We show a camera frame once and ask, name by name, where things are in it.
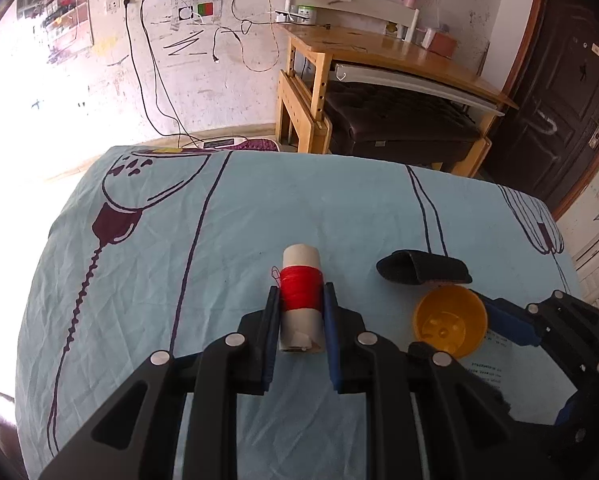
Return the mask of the black mesh pouch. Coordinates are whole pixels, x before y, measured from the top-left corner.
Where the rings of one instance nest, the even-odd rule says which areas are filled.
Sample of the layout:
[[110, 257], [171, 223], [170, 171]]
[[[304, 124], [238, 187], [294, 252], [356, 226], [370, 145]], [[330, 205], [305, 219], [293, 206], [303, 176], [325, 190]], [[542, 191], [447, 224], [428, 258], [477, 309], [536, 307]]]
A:
[[473, 282], [463, 261], [414, 249], [399, 249], [382, 258], [377, 263], [377, 272], [387, 281], [412, 286], [437, 282]]

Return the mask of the red thread spool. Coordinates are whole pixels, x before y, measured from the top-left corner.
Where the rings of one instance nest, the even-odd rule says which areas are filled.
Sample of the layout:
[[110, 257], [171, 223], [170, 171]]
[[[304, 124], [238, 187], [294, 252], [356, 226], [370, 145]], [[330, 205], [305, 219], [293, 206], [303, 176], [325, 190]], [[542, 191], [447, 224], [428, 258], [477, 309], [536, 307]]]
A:
[[307, 244], [286, 247], [281, 268], [271, 276], [280, 291], [283, 352], [321, 353], [325, 350], [323, 286], [319, 250]]

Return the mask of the white printed paper slip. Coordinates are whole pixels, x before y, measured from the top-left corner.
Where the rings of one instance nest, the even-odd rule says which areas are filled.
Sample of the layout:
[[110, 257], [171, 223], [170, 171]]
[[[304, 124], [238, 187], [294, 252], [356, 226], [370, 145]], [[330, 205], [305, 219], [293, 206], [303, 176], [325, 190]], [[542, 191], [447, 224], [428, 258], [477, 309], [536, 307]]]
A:
[[498, 389], [521, 422], [553, 425], [575, 387], [552, 359], [536, 347], [520, 347], [487, 333], [481, 346], [461, 364]]

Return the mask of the light blue patterned tablecloth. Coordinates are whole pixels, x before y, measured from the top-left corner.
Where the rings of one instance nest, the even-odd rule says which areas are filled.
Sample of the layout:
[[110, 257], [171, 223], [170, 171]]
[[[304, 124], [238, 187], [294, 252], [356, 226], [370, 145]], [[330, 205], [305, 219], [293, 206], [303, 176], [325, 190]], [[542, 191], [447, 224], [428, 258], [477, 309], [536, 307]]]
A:
[[339, 303], [401, 348], [425, 288], [380, 277], [398, 249], [460, 259], [476, 292], [519, 306], [580, 292], [546, 205], [488, 182], [331, 155], [112, 148], [32, 279], [16, 373], [30, 477], [152, 352], [203, 350], [262, 308], [294, 244], [316, 247]]

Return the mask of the dark brown entrance door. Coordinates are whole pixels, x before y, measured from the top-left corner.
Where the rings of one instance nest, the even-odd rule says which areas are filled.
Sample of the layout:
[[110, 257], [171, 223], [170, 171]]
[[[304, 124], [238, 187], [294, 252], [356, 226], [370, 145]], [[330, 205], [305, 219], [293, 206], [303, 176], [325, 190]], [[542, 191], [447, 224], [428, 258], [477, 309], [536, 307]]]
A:
[[484, 167], [560, 217], [599, 166], [599, 20], [587, 0], [538, 4]]

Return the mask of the dark brown tufted bench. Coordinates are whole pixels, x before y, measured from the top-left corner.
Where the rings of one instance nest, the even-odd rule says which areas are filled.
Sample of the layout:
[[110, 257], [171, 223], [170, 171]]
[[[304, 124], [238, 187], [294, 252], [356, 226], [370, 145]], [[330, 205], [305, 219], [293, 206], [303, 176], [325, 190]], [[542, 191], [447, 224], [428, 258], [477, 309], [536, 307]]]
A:
[[336, 155], [415, 166], [453, 165], [481, 133], [459, 105], [428, 94], [375, 84], [331, 81], [325, 115]]

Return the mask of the pink tissue box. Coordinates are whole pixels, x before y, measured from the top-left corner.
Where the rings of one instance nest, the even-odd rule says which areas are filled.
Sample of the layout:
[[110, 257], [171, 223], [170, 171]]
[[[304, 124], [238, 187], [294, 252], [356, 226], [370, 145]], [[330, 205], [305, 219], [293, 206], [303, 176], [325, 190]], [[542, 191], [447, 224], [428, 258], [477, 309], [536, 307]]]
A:
[[422, 39], [424, 50], [435, 53], [443, 58], [452, 58], [456, 52], [458, 41], [440, 29], [428, 28]]

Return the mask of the white power strip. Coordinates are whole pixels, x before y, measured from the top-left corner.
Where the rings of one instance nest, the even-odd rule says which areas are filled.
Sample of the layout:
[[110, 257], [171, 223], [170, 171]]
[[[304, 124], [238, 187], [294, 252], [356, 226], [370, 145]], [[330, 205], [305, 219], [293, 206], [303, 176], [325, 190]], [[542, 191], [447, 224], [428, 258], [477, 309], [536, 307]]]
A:
[[216, 136], [211, 139], [197, 139], [193, 145], [200, 150], [235, 150], [247, 141], [246, 136]]

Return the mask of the purple floor mat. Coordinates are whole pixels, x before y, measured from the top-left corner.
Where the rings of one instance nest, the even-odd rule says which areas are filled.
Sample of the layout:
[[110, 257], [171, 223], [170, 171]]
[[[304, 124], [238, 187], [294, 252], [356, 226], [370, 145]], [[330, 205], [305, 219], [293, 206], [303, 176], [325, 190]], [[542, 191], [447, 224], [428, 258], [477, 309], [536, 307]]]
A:
[[255, 152], [275, 152], [280, 151], [278, 143], [271, 139], [246, 139], [240, 143], [230, 146], [233, 151], [255, 151]]

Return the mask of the wooden desk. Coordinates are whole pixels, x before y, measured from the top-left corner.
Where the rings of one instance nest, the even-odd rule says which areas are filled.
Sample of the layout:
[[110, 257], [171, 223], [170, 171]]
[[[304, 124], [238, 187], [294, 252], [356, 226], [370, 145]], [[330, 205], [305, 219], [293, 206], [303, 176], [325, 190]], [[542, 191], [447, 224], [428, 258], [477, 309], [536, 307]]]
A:
[[[324, 103], [336, 63], [448, 84], [495, 103], [503, 113], [516, 107], [505, 93], [467, 68], [406, 41], [345, 27], [278, 24], [275, 28], [286, 32], [288, 39], [286, 66], [278, 73], [275, 135], [281, 139], [284, 133], [296, 134], [299, 153], [329, 150], [332, 123], [324, 113]], [[498, 116], [482, 113], [481, 138], [449, 169], [456, 176], [474, 178], [491, 148], [488, 132]]]

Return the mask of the white shelf on desk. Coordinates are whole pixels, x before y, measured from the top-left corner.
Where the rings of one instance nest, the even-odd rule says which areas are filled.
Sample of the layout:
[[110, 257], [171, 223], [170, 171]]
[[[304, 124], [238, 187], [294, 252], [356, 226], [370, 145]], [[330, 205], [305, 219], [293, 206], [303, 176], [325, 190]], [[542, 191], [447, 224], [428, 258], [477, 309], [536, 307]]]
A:
[[284, 0], [282, 10], [275, 10], [277, 23], [308, 25], [309, 16], [299, 13], [300, 8], [345, 12], [391, 22], [397, 25], [397, 37], [412, 42], [417, 29], [420, 10], [391, 0]]

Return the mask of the wall shelf with items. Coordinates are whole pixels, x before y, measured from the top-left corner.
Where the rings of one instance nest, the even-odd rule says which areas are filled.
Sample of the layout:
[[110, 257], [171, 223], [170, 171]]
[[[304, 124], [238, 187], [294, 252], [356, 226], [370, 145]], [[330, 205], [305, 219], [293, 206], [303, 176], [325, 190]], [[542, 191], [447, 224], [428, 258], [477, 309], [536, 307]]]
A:
[[94, 45], [89, 0], [16, 0], [17, 17], [34, 22], [32, 30], [48, 50], [50, 64], [73, 58]]

